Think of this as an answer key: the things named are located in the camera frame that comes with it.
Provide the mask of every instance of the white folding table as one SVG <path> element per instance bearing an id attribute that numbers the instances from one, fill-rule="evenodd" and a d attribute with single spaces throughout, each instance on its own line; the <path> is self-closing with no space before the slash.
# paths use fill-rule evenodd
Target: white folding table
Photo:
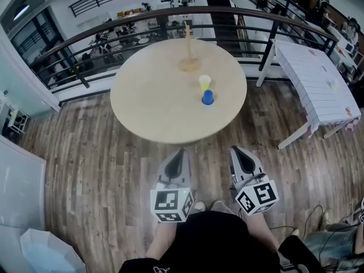
<path id="1" fill-rule="evenodd" d="M 305 133 L 311 135 L 321 125 L 336 125 L 324 138 L 342 127 L 353 129 L 361 112 L 348 86 L 327 55 L 304 45 L 272 40 L 273 46 L 262 73 L 257 81 L 260 87 L 274 56 L 295 86 L 302 106 L 307 113 L 307 122 L 286 140 L 279 149 L 295 141 Z"/>

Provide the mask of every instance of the white cube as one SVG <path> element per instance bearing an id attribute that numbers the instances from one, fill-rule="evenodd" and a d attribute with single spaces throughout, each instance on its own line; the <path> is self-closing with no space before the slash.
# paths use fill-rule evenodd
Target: white cube
<path id="1" fill-rule="evenodd" d="M 184 222 L 193 204 L 190 188 L 150 191 L 150 209 L 160 222 Z"/>
<path id="2" fill-rule="evenodd" d="M 269 182 L 244 186 L 235 200 L 244 212 L 250 216 L 270 209 L 279 200 L 279 197 L 274 181 L 270 180 Z"/>
<path id="3" fill-rule="evenodd" d="M 364 212 L 359 216 L 359 220 L 361 224 L 364 222 Z"/>

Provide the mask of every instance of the white cabinet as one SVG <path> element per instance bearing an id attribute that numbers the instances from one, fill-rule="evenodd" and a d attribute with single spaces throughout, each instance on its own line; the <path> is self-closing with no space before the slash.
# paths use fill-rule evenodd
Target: white cabinet
<path id="1" fill-rule="evenodd" d="M 0 225 L 44 230 L 46 161 L 0 135 Z"/>

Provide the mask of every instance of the black shirt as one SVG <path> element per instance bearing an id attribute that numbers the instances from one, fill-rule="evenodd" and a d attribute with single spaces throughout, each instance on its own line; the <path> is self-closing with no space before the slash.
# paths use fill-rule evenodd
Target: black shirt
<path id="1" fill-rule="evenodd" d="M 233 214 L 207 211 L 177 227 L 172 246 L 160 261 L 125 261 L 119 273 L 280 272 L 279 257 L 253 238 Z"/>

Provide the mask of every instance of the desk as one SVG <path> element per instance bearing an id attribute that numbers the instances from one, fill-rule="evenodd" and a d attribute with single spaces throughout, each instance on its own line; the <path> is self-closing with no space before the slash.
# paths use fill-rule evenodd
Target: desk
<path id="1" fill-rule="evenodd" d="M 149 38 L 139 39 L 139 41 L 138 41 L 139 44 L 144 44 L 144 43 L 147 43 L 147 42 L 149 42 Z"/>
<path id="2" fill-rule="evenodd" d="M 349 53 L 354 51 L 354 45 L 349 42 L 340 32 L 332 26 L 328 26 L 328 30 L 338 39 L 337 46 L 347 50 Z"/>
<path id="3" fill-rule="evenodd" d="M 361 112 L 345 81 L 324 52 L 276 40 L 257 81 L 258 87 L 262 85 L 275 55 L 295 86 L 307 112 L 307 122 L 281 142 L 279 149 L 285 148 L 305 133 L 311 137 L 321 125 L 336 125 L 324 138 L 344 126 L 353 129 Z"/>
<path id="4" fill-rule="evenodd" d="M 335 47 L 334 51 L 332 52 L 330 56 L 331 61 L 334 63 L 336 67 L 344 63 L 349 68 L 355 68 L 357 69 L 357 65 L 354 62 L 353 58 L 349 56 L 348 52 L 342 48 Z"/>
<path id="5" fill-rule="evenodd" d="M 337 24 L 335 23 L 335 21 L 333 21 L 331 18 L 329 18 L 328 15 L 324 15 L 324 17 L 322 19 L 326 19 L 329 22 L 329 25 L 333 28 L 337 27 Z"/>
<path id="6" fill-rule="evenodd" d="M 246 96 L 243 69 L 231 54 L 212 43 L 191 40 L 201 69 L 183 72 L 185 39 L 171 39 L 141 49 L 120 67 L 111 86 L 115 116 L 132 133 L 153 142 L 187 144 L 228 125 Z M 209 75 L 214 103 L 204 105 L 198 78 Z"/>

